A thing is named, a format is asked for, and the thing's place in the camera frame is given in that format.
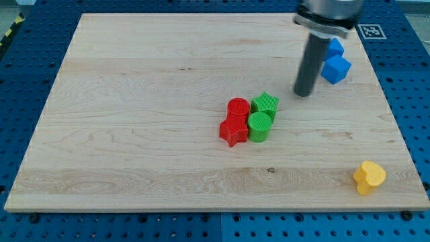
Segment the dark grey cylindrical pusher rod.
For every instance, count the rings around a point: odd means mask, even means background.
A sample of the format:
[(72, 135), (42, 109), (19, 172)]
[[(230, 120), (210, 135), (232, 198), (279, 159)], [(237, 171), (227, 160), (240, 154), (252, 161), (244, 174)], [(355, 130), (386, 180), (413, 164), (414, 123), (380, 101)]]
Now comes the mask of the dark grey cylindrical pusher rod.
[(329, 42), (329, 38), (320, 38), (313, 33), (309, 33), (294, 84), (294, 93), (296, 95), (308, 97), (312, 93)]

